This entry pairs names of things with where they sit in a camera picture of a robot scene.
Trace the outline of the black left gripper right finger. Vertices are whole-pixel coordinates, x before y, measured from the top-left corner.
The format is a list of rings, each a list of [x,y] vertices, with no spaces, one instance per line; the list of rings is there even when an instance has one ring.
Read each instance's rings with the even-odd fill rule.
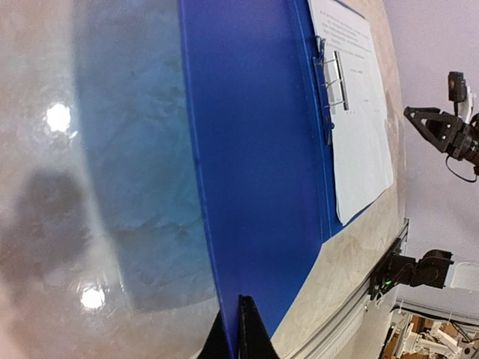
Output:
[[[254,299],[241,295],[239,308],[239,357],[278,359]]]

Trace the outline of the blue plastic clip folder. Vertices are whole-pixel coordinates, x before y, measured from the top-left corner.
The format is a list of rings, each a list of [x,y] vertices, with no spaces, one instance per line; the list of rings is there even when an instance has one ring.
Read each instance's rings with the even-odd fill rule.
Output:
[[[269,338],[341,231],[306,1],[180,1],[204,232],[230,358],[240,296]]]

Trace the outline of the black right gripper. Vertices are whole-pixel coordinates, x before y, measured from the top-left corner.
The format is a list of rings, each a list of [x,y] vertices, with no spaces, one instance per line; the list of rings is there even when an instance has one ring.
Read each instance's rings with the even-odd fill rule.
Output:
[[[478,164],[478,129],[439,108],[405,107],[405,118],[440,153]]]

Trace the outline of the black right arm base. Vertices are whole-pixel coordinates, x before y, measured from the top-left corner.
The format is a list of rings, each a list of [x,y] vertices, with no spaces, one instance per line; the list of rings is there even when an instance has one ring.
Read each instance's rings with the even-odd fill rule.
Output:
[[[387,254],[371,273],[370,299],[380,299],[397,285],[442,289],[448,270],[454,264],[452,257],[451,252],[442,250],[428,251],[419,260],[399,253]]]

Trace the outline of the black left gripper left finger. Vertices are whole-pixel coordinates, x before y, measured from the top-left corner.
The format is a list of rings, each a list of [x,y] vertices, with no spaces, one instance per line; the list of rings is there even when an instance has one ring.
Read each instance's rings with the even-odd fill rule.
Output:
[[[207,336],[205,344],[200,351],[200,359],[229,359],[227,337],[225,333],[222,314],[219,311],[214,320],[213,326]]]

